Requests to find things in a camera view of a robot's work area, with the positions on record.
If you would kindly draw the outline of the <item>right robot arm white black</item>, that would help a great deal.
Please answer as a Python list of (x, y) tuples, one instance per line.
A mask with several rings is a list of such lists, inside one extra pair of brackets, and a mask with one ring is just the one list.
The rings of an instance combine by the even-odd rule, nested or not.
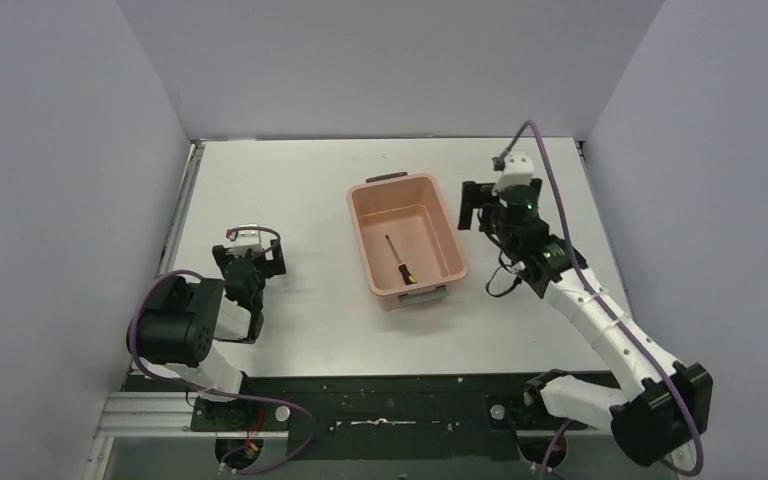
[(604, 361), (618, 385), (588, 383), (562, 370), (530, 380), (524, 400), (548, 415), (607, 431), (634, 463), (648, 467), (676, 449), (700, 445), (713, 379), (660, 347), (598, 282), (585, 258), (550, 231), (538, 211), (542, 183), (498, 188), (466, 181), (458, 227), (479, 229), (515, 274), (560, 312)]

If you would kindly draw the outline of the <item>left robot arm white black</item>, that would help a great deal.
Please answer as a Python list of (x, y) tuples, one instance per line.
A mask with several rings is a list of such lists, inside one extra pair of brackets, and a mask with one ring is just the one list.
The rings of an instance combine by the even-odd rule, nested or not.
[(138, 369), (159, 376), (151, 366), (171, 371), (169, 382), (184, 385), (207, 401), (231, 429), (252, 423), (256, 414), (247, 375), (216, 349), (217, 342), (253, 344), (264, 324), (264, 291), (269, 279), (286, 274), (281, 240), (267, 245), (262, 228), (227, 232), (227, 244), (215, 245), (217, 278), (191, 270), (158, 277), (138, 304), (126, 345)]

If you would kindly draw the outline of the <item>black yellow screwdriver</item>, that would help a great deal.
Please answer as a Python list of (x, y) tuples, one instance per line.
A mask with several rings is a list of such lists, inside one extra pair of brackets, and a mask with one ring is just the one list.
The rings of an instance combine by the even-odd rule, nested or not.
[(401, 259), (400, 255), (398, 254), (398, 251), (395, 248), (395, 245), (389, 235), (385, 235), (385, 240), (390, 248), (391, 253), (393, 254), (393, 257), (395, 261), (397, 262), (397, 269), (399, 271), (399, 274), (401, 276), (401, 279), (405, 285), (415, 285), (417, 284), (417, 280), (415, 276), (411, 273), (410, 269), (408, 268), (407, 264)]

